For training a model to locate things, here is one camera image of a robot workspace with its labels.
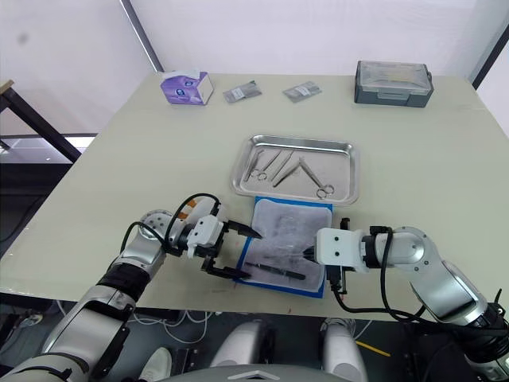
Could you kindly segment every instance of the white label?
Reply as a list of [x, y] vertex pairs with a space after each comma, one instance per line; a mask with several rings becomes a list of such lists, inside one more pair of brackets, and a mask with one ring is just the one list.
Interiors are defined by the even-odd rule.
[[310, 96], [311, 95], [311, 93], [309, 92], [308, 88], [305, 88], [304, 86], [296, 86], [295, 90], [297, 90], [303, 96]]
[[238, 101], [241, 98], [244, 98], [245, 95], [240, 88], [235, 88], [231, 90], [231, 94], [235, 97], [235, 101]]

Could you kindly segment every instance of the robotic arm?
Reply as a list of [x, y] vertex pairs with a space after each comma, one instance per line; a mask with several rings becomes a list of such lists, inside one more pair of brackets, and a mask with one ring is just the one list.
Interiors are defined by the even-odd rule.
[[[193, 197], [183, 204], [190, 213], [164, 210], [148, 212], [130, 226], [120, 255], [49, 334], [40, 355], [2, 378], [2, 382], [85, 382], [109, 373], [129, 334], [126, 322], [146, 285], [165, 261], [166, 253], [204, 258], [202, 270], [228, 279], [248, 277], [234, 268], [214, 267], [223, 236], [229, 229], [260, 238], [250, 227], [224, 219], [219, 202]], [[126, 245], [130, 230], [135, 238]]]
[[[344, 294], [344, 271], [367, 273], [380, 268], [387, 241], [388, 233], [377, 229], [366, 235], [360, 230], [323, 228], [317, 233], [316, 261], [327, 266], [330, 281], [338, 284], [339, 292]], [[394, 230], [387, 265], [405, 274], [417, 298], [438, 322], [507, 331], [502, 306], [488, 303], [465, 275], [442, 260], [434, 242], [423, 231], [411, 227]], [[455, 339], [474, 370], [490, 380], [509, 379], [508, 335], [461, 332]]]
[[[50, 333], [40, 355], [18, 365], [2, 382], [85, 382], [106, 375], [116, 362], [129, 334], [126, 322], [146, 285], [163, 264], [166, 254], [204, 258], [202, 270], [219, 277], [237, 279], [249, 275], [241, 270], [214, 267], [223, 236], [229, 229], [260, 238], [252, 228], [224, 218], [213, 197], [188, 198], [175, 215], [164, 210], [147, 213], [130, 226], [120, 255]], [[182, 213], [188, 206], [192, 211]], [[130, 230], [139, 226], [126, 245]], [[367, 273], [384, 261], [405, 273], [425, 308], [442, 324], [499, 329], [503, 336], [458, 332], [457, 342], [468, 362], [490, 380], [509, 378], [509, 336], [505, 311], [486, 298], [452, 264], [438, 255], [431, 239], [416, 228], [400, 228], [394, 236], [373, 230], [323, 228], [317, 233], [315, 259], [327, 267], [328, 279], [346, 293], [345, 271]], [[386, 244], [391, 241], [387, 253]]]

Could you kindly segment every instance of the cable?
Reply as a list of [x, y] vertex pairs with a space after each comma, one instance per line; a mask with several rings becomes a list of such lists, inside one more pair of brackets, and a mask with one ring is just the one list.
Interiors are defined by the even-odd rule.
[[[387, 230], [387, 241], [386, 246], [383, 251], [383, 260], [385, 261], [385, 267], [387, 267], [387, 258], [389, 254], [390, 249], [390, 242], [392, 241], [392, 229], [385, 228]], [[469, 336], [492, 336], [492, 337], [506, 337], [509, 336], [509, 325], [506, 325], [506, 329], [483, 329], [483, 328], [474, 328], [469, 326], [460, 326], [460, 325], [454, 325], [454, 324], [446, 324], [443, 322], [432, 322], [425, 320], [424, 318], [421, 318], [420, 316], [425, 311], [425, 307], [422, 306], [416, 314], [411, 314], [408, 312], [404, 312], [401, 310], [392, 309], [387, 302], [387, 293], [385, 291], [385, 275], [384, 272], [380, 273], [380, 286], [381, 290], [383, 291], [383, 299], [384, 301], [384, 308], [351, 308], [349, 306], [346, 306], [341, 299], [341, 294], [339, 292], [339, 287], [337, 284], [331, 284], [331, 291], [334, 294], [334, 297], [336, 298], [338, 304], [341, 306], [341, 308], [349, 313], [385, 313], [390, 314], [396, 321], [399, 322], [412, 322], [416, 321], [421, 324], [427, 325], [429, 328], [438, 328], [441, 331], [447, 331], [447, 332], [456, 332], [461, 334], [467, 334]]]
[[166, 320], [163, 320], [163, 323], [164, 325], [166, 326], [169, 326], [170, 328], [176, 328], [177, 326], [179, 326], [184, 320], [185, 318], [187, 317], [186, 315], [186, 312], [187, 310], [184, 311], [184, 314], [182, 314], [182, 317], [177, 321], [175, 322], [174, 324], [169, 324], [168, 322], [166, 322]]
[[65, 316], [67, 313], [65, 313], [64, 307], [62, 306], [62, 301], [61, 300], [55, 300], [55, 301], [56, 301], [56, 304], [58, 305], [58, 309], [60, 309], [60, 312], [62, 312], [62, 314]]
[[138, 225], [138, 226], [146, 229], [157, 240], [159, 240], [159, 243], [161, 243], [161, 246], [163, 247], [163, 249], [164, 249], [164, 251], [166, 253], [169, 253], [169, 254], [172, 254], [172, 255], [177, 255], [177, 253], [174, 253], [175, 251], [172, 248], [172, 245], [171, 245], [171, 241], [172, 240], [169, 238], [169, 234], [171, 232], [171, 228], [172, 228], [173, 224], [175, 223], [175, 221], [178, 218], [179, 213], [181, 213], [182, 209], [184, 209], [184, 207], [192, 199], [194, 199], [195, 197], [210, 197], [211, 199], [213, 199], [215, 203], [214, 203], [214, 206], [212, 207], [212, 210], [211, 210], [210, 213], [212, 215], [214, 215], [214, 216], [218, 213], [219, 205], [220, 205], [220, 200], [216, 196], [212, 195], [211, 193], [195, 193], [194, 195], [191, 195], [185, 201], [183, 201], [182, 204], [180, 205], [180, 207], [177, 209], [177, 211], [173, 214], [172, 219], [169, 221], [168, 227], [166, 228], [166, 232], [165, 232], [164, 238], [160, 237], [159, 234], [156, 231], [154, 231], [151, 227], [149, 227], [148, 225], [142, 223], [141, 221], [135, 221], [135, 222], [131, 223], [129, 228], [126, 230], [126, 233], [125, 233], [124, 238], [122, 240], [122, 245], [120, 246], [120, 253], [122, 253], [124, 251], [124, 249], [126, 249], [126, 245], [127, 245], [128, 239], [129, 239], [129, 235], [130, 235], [131, 231], [133, 230], [133, 228]]
[[0, 193], [1, 197], [48, 197], [48, 193]]
[[499, 289], [498, 292], [496, 292], [496, 296], [495, 296], [495, 304], [498, 304], [499, 303], [499, 299], [500, 299], [500, 295], [502, 294], [502, 288]]
[[133, 230], [134, 227], [139, 225], [140, 227], [146, 229], [148, 232], [150, 232], [157, 240], [159, 240], [159, 243], [161, 243], [161, 246], [165, 247], [165, 241], [162, 239], [162, 237], [159, 236], [157, 232], [155, 232], [151, 227], [146, 225], [145, 223], [142, 223], [141, 221], [135, 221], [130, 224], [129, 228], [126, 231], [126, 234], [124, 235], [124, 238], [122, 240], [122, 245], [120, 246], [120, 253], [126, 249], [127, 240], [129, 239], [130, 232]]
[[373, 322], [373, 320], [369, 320], [366, 324], [366, 326], [363, 327], [363, 329], [359, 332], [359, 334], [357, 334], [355, 337], [353, 337], [354, 340], [358, 340], [360, 338], [360, 336], [363, 335], [363, 333], [366, 331], [367, 327], [369, 325], [371, 325], [371, 323]]
[[214, 206], [212, 207], [212, 210], [210, 213], [214, 216], [218, 213], [220, 200], [216, 196], [212, 195], [211, 193], [195, 193], [194, 195], [191, 195], [190, 197], [186, 198], [185, 201], [183, 201], [182, 204], [179, 206], [177, 211], [173, 214], [172, 219], [169, 221], [168, 227], [166, 228], [165, 238], [164, 238], [164, 243], [163, 243], [163, 248], [165, 249], [166, 253], [172, 254], [172, 252], [174, 252], [174, 250], [172, 248], [172, 244], [171, 244], [172, 240], [169, 238], [169, 234], [171, 232], [173, 225], [175, 224], [175, 221], [178, 218], [179, 213], [181, 213], [182, 209], [184, 209], [184, 207], [195, 197], [210, 197], [211, 199], [213, 199], [215, 203], [214, 203]]
[[207, 314], [207, 312], [205, 312], [205, 317], [203, 320], [194, 319], [193, 317], [191, 317], [191, 314], [189, 313], [188, 310], [185, 311], [185, 315], [187, 315], [190, 322], [194, 322], [195, 324], [201, 324], [201, 323], [207, 321], [212, 316], [212, 312], [210, 314]]
[[433, 362], [437, 359], [438, 354], [440, 354], [440, 352], [442, 350], [447, 349], [452, 344], [453, 344], [453, 342], [451, 342], [451, 341], [447, 342], [445, 345], [443, 345], [440, 348], [438, 348], [437, 350], [435, 350], [435, 353], [433, 353], [433, 355], [429, 359], [428, 366], [426, 366], [426, 370], [424, 371], [424, 374], [422, 375], [421, 382], [426, 382], [428, 380], [429, 373], [431, 372], [431, 367], [433, 366]]
[[[164, 326], [165, 332], [173, 340], [178, 341], [181, 344], [192, 345], [192, 344], [196, 344], [196, 343], [200, 342], [201, 340], [203, 340], [204, 337], [205, 337], [205, 334], [207, 333], [208, 319], [212, 316], [212, 312], [211, 313], [204, 312], [204, 314], [205, 314], [205, 317], [204, 317], [203, 320], [196, 320], [195, 318], [191, 317], [191, 314], [189, 313], [188, 310], [185, 310], [184, 314], [182, 314], [182, 317], [177, 322], [175, 322], [174, 324], [169, 324], [166, 320], [163, 320], [163, 319], [140, 318], [140, 317], [138, 317], [137, 314], [133, 313], [133, 319], [134, 320], [129, 320], [128, 322], [137, 322], [140, 325], [156, 325], [156, 324], [161, 324], [161, 325]], [[200, 338], [198, 338], [195, 341], [182, 340], [179, 337], [175, 336], [174, 334], [171, 334], [169, 332], [169, 330], [168, 330], [168, 328], [176, 328], [177, 326], [179, 326], [185, 320], [186, 317], [189, 319], [189, 321], [191, 321], [193, 323], [196, 323], [196, 324], [203, 323], [204, 324], [204, 332], [201, 334]]]
[[181, 344], [185, 344], [185, 345], [192, 345], [192, 344], [197, 344], [198, 342], [200, 342], [201, 340], [203, 340], [205, 338], [205, 334], [207, 334], [207, 322], [208, 320], [206, 320], [204, 322], [204, 332], [201, 334], [200, 338], [198, 338], [197, 340], [195, 341], [185, 341], [185, 340], [182, 340], [178, 337], [176, 337], [174, 334], [171, 334], [169, 331], [168, 331], [168, 328], [166, 327], [166, 324], [163, 322], [163, 326], [165, 327], [165, 332], [171, 337], [173, 338], [175, 341], [178, 341], [180, 342]]
[[392, 244], [392, 238], [394, 237], [394, 233], [392, 231], [392, 228], [390, 228], [390, 227], [386, 227], [386, 230], [387, 230], [387, 241], [386, 241], [385, 247], [383, 249], [382, 265], [381, 265], [381, 269], [380, 269], [380, 293], [382, 294], [383, 306], [385, 307], [385, 309], [387, 309], [387, 313], [390, 314], [390, 316], [394, 320], [400, 321], [400, 322], [412, 322], [412, 321], [414, 321], [414, 317], [419, 317], [418, 313], [421, 312], [422, 308], [420, 308], [416, 314], [411, 314], [410, 316], [408, 316], [406, 318], [401, 318], [392, 310], [392, 308], [389, 305], [389, 301], [387, 300], [385, 276], [386, 276], [386, 271], [387, 271], [387, 262], [389, 260], [390, 245]]
[[16, 226], [14, 227], [14, 229], [11, 231], [11, 233], [9, 235], [7, 235], [4, 239], [1, 239], [0, 240], [0, 243], [4, 243], [6, 242], [8, 239], [10, 239], [16, 232], [17, 230], [21, 227], [21, 225], [25, 222], [25, 219], [26, 217], [29, 215], [30, 211], [32, 210], [32, 207], [34, 205], [37, 204], [38, 201], [40, 201], [41, 199], [45, 198], [44, 195], [38, 197], [35, 201], [33, 201], [28, 207], [27, 209], [23, 212], [23, 216], [21, 217], [21, 219], [18, 221], [18, 223], [16, 224]]
[[353, 318], [326, 318], [320, 326], [320, 331], [327, 329], [329, 325], [342, 325], [347, 328], [348, 332], [354, 337], [356, 333], [356, 320]]

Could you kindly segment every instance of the black pen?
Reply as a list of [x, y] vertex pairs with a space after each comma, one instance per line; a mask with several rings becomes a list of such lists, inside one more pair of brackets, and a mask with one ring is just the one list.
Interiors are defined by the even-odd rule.
[[260, 269], [270, 272], [270, 273], [275, 273], [276, 275], [288, 276], [291, 279], [296, 279], [296, 280], [305, 280], [305, 275], [303, 275], [302, 273], [287, 271], [286, 269], [276, 268], [276, 267], [272, 267], [272, 266], [266, 265], [266, 264], [250, 263], [248, 261], [246, 261], [245, 264], [251, 265], [252, 267], [260, 268]]

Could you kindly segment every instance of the transparent plastic bag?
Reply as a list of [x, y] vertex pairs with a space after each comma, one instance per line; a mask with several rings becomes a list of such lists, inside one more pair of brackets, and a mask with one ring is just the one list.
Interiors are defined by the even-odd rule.
[[236, 88], [224, 92], [223, 96], [228, 103], [234, 103], [240, 101], [241, 99], [256, 97], [261, 94], [262, 92], [258, 88], [256, 82], [251, 81], [247, 84], [240, 85]]
[[314, 82], [308, 81], [304, 82], [303, 84], [294, 86], [293, 88], [286, 89], [283, 93], [285, 93], [285, 95], [293, 103], [296, 103], [321, 93], [321, 89]]

